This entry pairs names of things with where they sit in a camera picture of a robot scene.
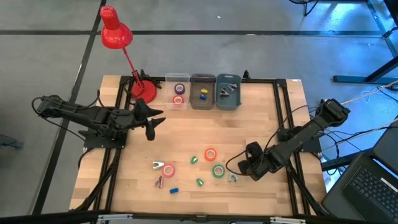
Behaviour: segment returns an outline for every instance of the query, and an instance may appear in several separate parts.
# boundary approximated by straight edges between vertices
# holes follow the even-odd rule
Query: red tape roll
[[[175,96],[173,97],[173,104],[181,105],[184,103],[184,98],[182,96]]]
[[[209,156],[208,154],[209,154],[209,152],[212,152],[213,153],[213,156]],[[213,161],[213,160],[215,160],[216,159],[216,156],[217,156],[217,151],[215,150],[215,149],[213,149],[213,148],[209,148],[209,149],[207,149],[206,151],[205,151],[205,158],[206,158],[206,160],[208,160],[208,161]]]
[[[171,171],[168,172],[168,173],[166,173],[166,169],[167,168],[171,169]],[[163,176],[165,176],[165,177],[172,177],[174,175],[174,173],[175,173],[174,166],[172,164],[165,164],[163,166],[162,173],[163,173]]]

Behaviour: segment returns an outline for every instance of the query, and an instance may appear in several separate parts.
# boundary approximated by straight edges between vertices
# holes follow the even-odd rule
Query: concrete floor
[[[372,3],[385,29],[392,28],[383,1]],[[322,1],[306,18],[303,6],[288,0],[108,0],[107,4],[132,30],[379,30],[362,2]],[[99,5],[100,0],[3,0],[0,30],[91,30]],[[35,116],[30,101],[50,94],[68,98],[87,41],[88,35],[0,35],[0,133],[25,143],[22,150],[0,150],[0,217],[30,213],[57,131]],[[398,49],[398,31],[391,41]],[[167,72],[240,75],[247,69],[254,78],[302,79],[310,106],[321,98],[345,101],[373,90],[374,85],[336,84],[331,78],[366,76],[392,58],[386,42],[375,36],[135,35],[128,51],[137,68],[156,76]],[[104,48],[96,36],[76,102],[90,103],[105,74],[128,75],[129,67],[121,51]],[[397,76],[397,69],[388,74]],[[377,94],[369,103],[357,100],[347,106],[349,120],[337,129],[351,133],[392,120],[398,109],[395,101]],[[69,128],[81,129],[75,124]],[[381,134],[352,143],[367,149]],[[326,148],[333,143],[325,138],[321,144]],[[67,134],[43,212],[68,210],[82,147],[80,140]],[[354,152],[349,144],[341,145],[341,156]],[[323,153],[327,159],[336,157],[334,149]]]

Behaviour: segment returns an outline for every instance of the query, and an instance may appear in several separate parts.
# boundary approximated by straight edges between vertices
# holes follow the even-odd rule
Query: red object
[[[212,152],[212,153],[214,154],[214,156],[213,156],[213,157],[210,157],[210,156],[208,155],[209,152]],[[209,148],[209,149],[207,149],[207,150],[205,151],[205,158],[206,158],[207,161],[213,161],[213,160],[215,160],[215,159],[216,159],[216,156],[217,156],[217,151],[216,151],[215,149],[213,149],[213,148]]]
[[[171,171],[169,173],[166,173],[166,169],[167,168],[171,169]],[[163,166],[162,173],[163,173],[163,176],[165,176],[165,177],[172,177],[174,175],[174,173],[175,173],[174,166],[172,164],[165,164]]]
[[[138,73],[132,65],[126,47],[132,42],[132,32],[130,29],[119,21],[116,10],[111,6],[104,6],[100,12],[101,18],[104,21],[104,27],[101,32],[101,40],[105,47],[110,49],[123,49],[127,61],[131,67],[132,73],[136,78],[136,83],[132,87],[133,97],[136,99],[142,98],[145,103],[149,103],[156,97],[156,87],[150,81],[141,81]]]
[[[182,96],[174,96],[173,97],[173,104],[175,105],[180,105],[184,103],[184,97]]]

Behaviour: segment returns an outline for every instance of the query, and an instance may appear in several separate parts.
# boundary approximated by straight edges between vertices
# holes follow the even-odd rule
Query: wooden table
[[[104,76],[101,99],[106,106],[113,106],[118,92],[120,76]],[[292,110],[306,105],[300,80],[287,80]],[[285,114],[282,91],[282,110]],[[253,141],[265,147],[270,136],[278,128],[277,113],[272,85],[242,83],[242,105],[236,111],[168,110],[164,103],[164,90],[158,90],[156,99],[149,103],[153,109],[164,110],[158,117],[167,119],[156,127],[154,141],[147,141],[145,130],[129,131],[123,149],[114,189],[112,212],[126,213],[175,213],[207,215],[291,215],[289,191],[285,169],[275,174],[268,173],[255,182],[250,177],[239,177],[237,182],[228,182],[228,172],[222,179],[212,176],[215,164],[225,165],[231,157],[242,152]],[[308,110],[293,113],[295,125],[309,120]],[[204,158],[205,149],[217,150],[215,161]],[[95,149],[82,160],[70,208],[79,206],[93,190],[100,176],[104,149]],[[300,153],[303,173],[308,189],[320,202],[326,194],[319,160],[309,153]],[[192,156],[198,162],[190,164]],[[230,168],[239,172],[237,163],[244,156],[230,163]],[[162,189],[153,183],[161,171],[152,168],[153,160],[171,163],[176,173],[164,179]],[[204,185],[199,187],[196,178]],[[177,194],[169,190],[178,187]],[[100,208],[108,187],[105,186]],[[300,191],[296,186],[299,211],[302,213]]]

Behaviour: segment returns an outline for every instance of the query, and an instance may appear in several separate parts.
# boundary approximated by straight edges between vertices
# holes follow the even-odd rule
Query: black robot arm
[[[57,95],[43,96],[36,112],[42,118],[65,118],[88,128],[79,131],[86,137],[85,147],[124,147],[129,129],[146,127],[148,140],[154,140],[155,127],[165,118],[148,117],[163,113],[150,109],[144,100],[138,99],[132,111],[102,106],[82,106],[62,100]]]
[[[286,165],[292,153],[299,150],[303,143],[327,127],[343,124],[349,112],[349,109],[335,99],[325,101],[317,109],[315,117],[303,127],[295,129],[296,133],[287,141],[264,149],[264,152],[257,142],[248,144],[247,159],[238,163],[239,170],[244,175],[250,175],[255,181],[267,172],[277,172]]]

